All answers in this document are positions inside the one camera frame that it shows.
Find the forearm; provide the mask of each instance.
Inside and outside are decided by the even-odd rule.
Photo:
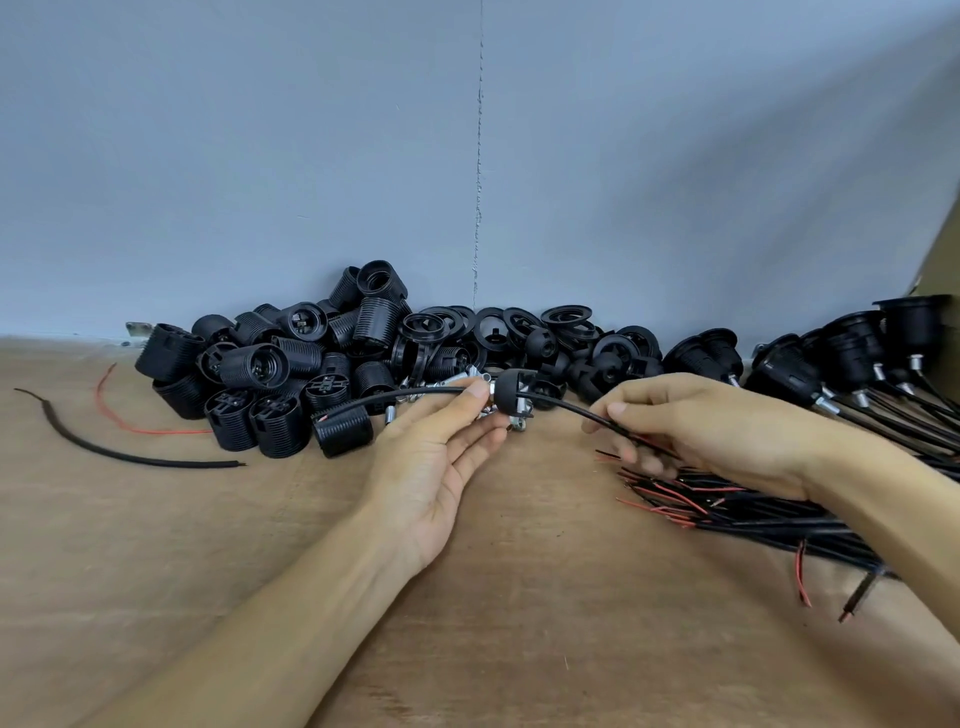
[[[416,573],[383,520],[352,513],[192,651],[83,728],[300,728]]]
[[[859,431],[825,446],[808,477],[814,499],[859,533],[960,639],[960,484]]]

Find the hand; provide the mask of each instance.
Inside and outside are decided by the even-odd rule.
[[[809,467],[854,428],[800,407],[702,376],[673,374],[626,381],[591,411],[632,432],[652,435],[680,460],[660,458],[613,435],[620,457],[654,477],[682,463],[779,497],[809,498]],[[584,431],[600,425],[586,421]]]
[[[467,389],[456,397],[422,397],[373,446],[365,501],[410,549],[416,571],[443,550],[464,487],[507,439],[510,418],[503,413],[476,419],[490,397],[489,383],[462,384]]]

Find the pile of lamp sockets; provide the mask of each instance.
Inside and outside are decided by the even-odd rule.
[[[370,417],[385,415],[389,423],[406,388],[523,367],[536,372],[534,391],[562,399],[571,386],[594,401],[624,379],[663,372],[650,330],[605,332],[591,315],[583,305],[541,316],[462,305],[414,312],[394,267],[374,260],[347,267],[315,303],[262,303],[233,318],[209,314],[190,331],[158,324],[136,369],[181,417],[206,418],[223,449],[289,457],[312,432],[332,457],[368,444]],[[396,400],[341,411],[392,391]],[[326,417],[333,407],[338,413]],[[525,421],[514,417],[512,427],[523,429]]]

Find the wire insulation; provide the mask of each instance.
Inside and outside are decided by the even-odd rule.
[[[103,455],[104,457],[109,457],[114,460],[121,460],[125,463],[137,463],[139,465],[153,465],[158,468],[185,468],[185,469],[194,469],[194,470],[210,470],[214,468],[240,468],[245,466],[246,463],[241,463],[238,460],[163,460],[155,457],[142,457],[141,455],[130,455],[126,452],[119,452],[118,450],[103,448],[99,445],[89,442],[79,435],[74,434],[69,429],[66,428],[66,425],[60,421],[60,417],[57,415],[57,410],[54,409],[54,405],[49,401],[45,400],[38,394],[31,392],[29,389],[20,389],[19,387],[13,387],[14,392],[23,392],[25,395],[30,395],[35,400],[40,402],[43,405],[43,414],[47,418],[47,422],[50,423],[50,426],[57,432],[57,434],[62,437],[64,440],[69,440],[71,443],[76,445],[79,448],[89,450],[90,452],[95,452],[98,455]]]
[[[120,429],[135,432],[139,435],[206,435],[213,432],[212,429],[142,429],[140,427],[134,427],[124,421],[120,415],[110,409],[104,399],[104,389],[107,386],[107,379],[113,373],[113,370],[116,369],[116,366],[116,362],[110,364],[104,375],[100,377],[100,381],[97,382],[97,386],[93,391],[93,399],[97,404],[97,409],[100,410],[100,414],[113,421]]]

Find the right hand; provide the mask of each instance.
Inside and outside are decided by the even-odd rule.
[[[797,499],[811,498],[808,474],[814,462],[856,432],[793,404],[688,374],[625,381],[590,411],[653,436],[683,464]],[[584,422],[585,432],[599,428]],[[654,477],[674,477],[682,464],[620,435],[613,441],[626,463],[638,463]]]

